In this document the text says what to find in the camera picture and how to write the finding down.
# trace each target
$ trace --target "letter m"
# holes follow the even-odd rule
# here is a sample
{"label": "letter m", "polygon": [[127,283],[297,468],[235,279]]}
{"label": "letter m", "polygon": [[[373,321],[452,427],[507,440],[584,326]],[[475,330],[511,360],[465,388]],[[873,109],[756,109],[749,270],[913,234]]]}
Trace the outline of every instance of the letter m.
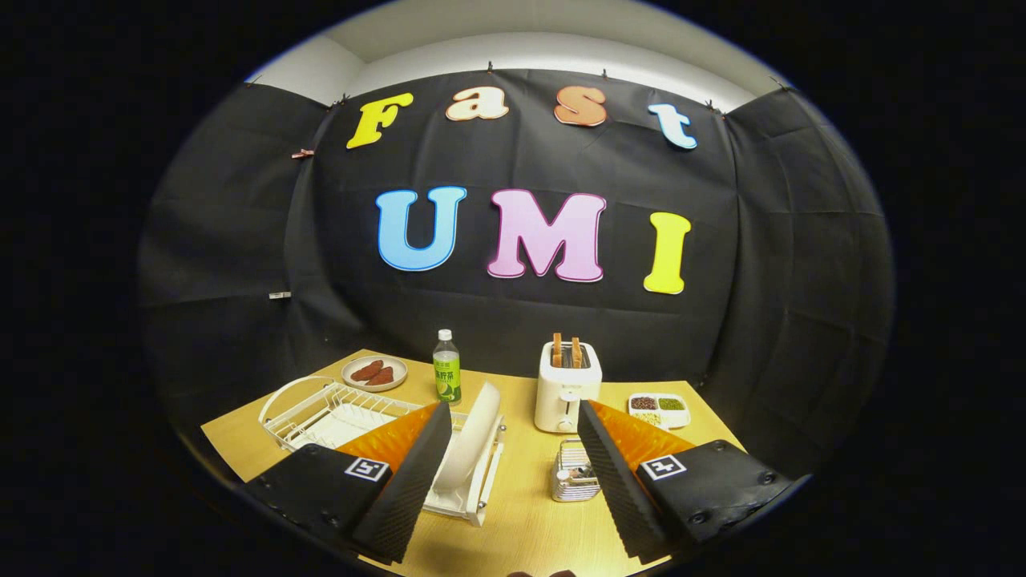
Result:
{"label": "letter m", "polygon": [[605,209],[605,199],[593,194],[571,194],[563,202],[552,223],[545,220],[535,195],[526,190],[500,190],[491,195],[499,206],[499,251],[488,265],[488,274],[516,278],[526,267],[519,259],[519,246],[535,269],[544,276],[563,246],[563,261],[556,266],[556,276],[575,282],[595,282],[602,278],[598,266],[598,217]]}

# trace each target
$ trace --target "toaster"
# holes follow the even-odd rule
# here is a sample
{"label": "toaster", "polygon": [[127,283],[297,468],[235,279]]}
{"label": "toaster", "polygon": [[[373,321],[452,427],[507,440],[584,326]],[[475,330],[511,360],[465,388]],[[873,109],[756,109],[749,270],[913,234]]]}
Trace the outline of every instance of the toaster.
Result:
{"label": "toaster", "polygon": [[535,426],[543,431],[576,433],[581,399],[598,399],[602,385],[602,367],[595,349],[588,343],[581,347],[581,368],[571,364],[571,345],[561,342],[562,362],[552,366],[554,342],[542,347],[538,363],[538,398],[535,402]]}

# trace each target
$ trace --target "sausage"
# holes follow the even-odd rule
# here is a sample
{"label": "sausage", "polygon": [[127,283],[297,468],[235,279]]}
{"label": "sausage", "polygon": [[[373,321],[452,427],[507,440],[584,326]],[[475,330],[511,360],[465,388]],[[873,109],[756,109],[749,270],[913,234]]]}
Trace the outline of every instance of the sausage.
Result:
{"label": "sausage", "polygon": [[363,369],[360,369],[356,373],[353,373],[353,376],[350,377],[350,379],[354,381],[366,381],[368,379],[372,379],[374,375],[381,373],[382,367],[384,366],[385,361],[379,358],[378,360],[371,362],[370,364],[367,364]]}
{"label": "sausage", "polygon": [[374,375],[374,378],[370,379],[370,382],[367,383],[367,385],[385,385],[391,383],[393,380],[395,380],[395,377],[392,376],[392,368],[386,367],[385,369],[382,369],[381,373]]}

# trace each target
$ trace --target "green tea bottle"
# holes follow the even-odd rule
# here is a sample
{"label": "green tea bottle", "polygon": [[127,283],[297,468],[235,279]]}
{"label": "green tea bottle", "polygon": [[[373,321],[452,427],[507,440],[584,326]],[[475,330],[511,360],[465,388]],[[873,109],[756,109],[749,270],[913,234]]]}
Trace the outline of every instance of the green tea bottle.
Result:
{"label": "green tea bottle", "polygon": [[452,344],[452,332],[442,329],[438,332],[438,346],[432,355],[435,361],[435,389],[438,400],[449,407],[460,405],[463,391],[460,389],[460,351]]}

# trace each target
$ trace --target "white plate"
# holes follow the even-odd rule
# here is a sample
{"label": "white plate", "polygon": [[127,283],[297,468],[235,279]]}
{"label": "white plate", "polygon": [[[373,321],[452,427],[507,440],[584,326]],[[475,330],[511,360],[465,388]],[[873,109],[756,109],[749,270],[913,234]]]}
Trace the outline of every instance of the white plate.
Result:
{"label": "white plate", "polygon": [[[385,364],[382,367],[384,370],[386,367],[392,368],[392,382],[385,383],[384,385],[367,386],[369,381],[354,381],[352,379],[353,373],[356,373],[360,369],[363,369],[367,364],[376,360],[381,360]],[[387,391],[389,389],[394,389],[402,384],[406,380],[406,363],[399,360],[398,358],[392,356],[385,356],[384,354],[372,354],[370,356],[361,356],[355,360],[350,360],[342,368],[342,379],[346,381],[346,384],[368,392],[380,392]]]}
{"label": "white plate", "polygon": [[[683,410],[680,409],[634,409],[631,407],[631,400],[639,396],[646,396],[655,399],[656,407],[659,407],[659,399],[661,398],[673,398],[679,400],[681,405],[684,406]],[[666,394],[666,393],[655,393],[655,392],[639,392],[632,394],[627,399],[627,413],[630,415],[637,415],[638,413],[654,413],[660,416],[662,423],[657,425],[663,430],[679,429],[680,427],[686,427],[692,423],[692,412],[687,409],[687,403],[684,402],[684,398],[679,394]]]}
{"label": "white plate", "polygon": [[474,469],[488,440],[488,432],[499,415],[499,389],[485,381],[470,409],[460,435],[442,458],[433,489],[442,493],[459,488]]}

